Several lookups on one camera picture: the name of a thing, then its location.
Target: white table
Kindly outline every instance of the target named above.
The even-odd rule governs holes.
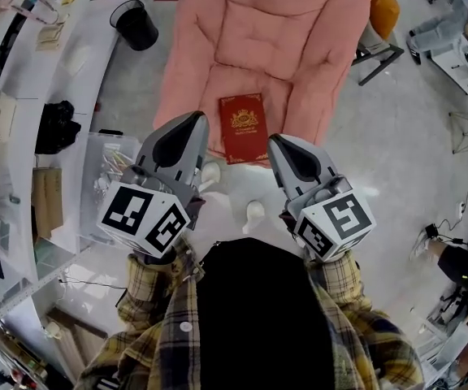
[[[422,355],[420,356],[426,388],[429,388],[445,374],[467,345],[468,326],[463,322],[458,325],[434,357],[425,358]]]
[[[452,45],[432,50],[431,59],[451,77],[468,95],[468,41],[463,35]]]

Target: black trash can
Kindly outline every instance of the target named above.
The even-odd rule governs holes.
[[[140,0],[130,0],[118,6],[111,14],[110,23],[133,50],[146,50],[158,39],[158,29]]]

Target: clear plastic container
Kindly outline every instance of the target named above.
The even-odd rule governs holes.
[[[130,136],[89,133],[80,194],[80,236],[89,241],[124,249],[125,246],[97,227],[97,215],[112,180],[134,163],[141,143]],[[81,249],[91,243],[81,242]]]

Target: red book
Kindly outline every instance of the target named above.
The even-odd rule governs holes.
[[[268,159],[267,121],[260,93],[220,98],[219,116],[229,165]]]

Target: black shirt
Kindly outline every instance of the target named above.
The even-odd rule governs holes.
[[[222,242],[197,284],[201,387],[334,387],[326,319],[303,261],[255,239]]]

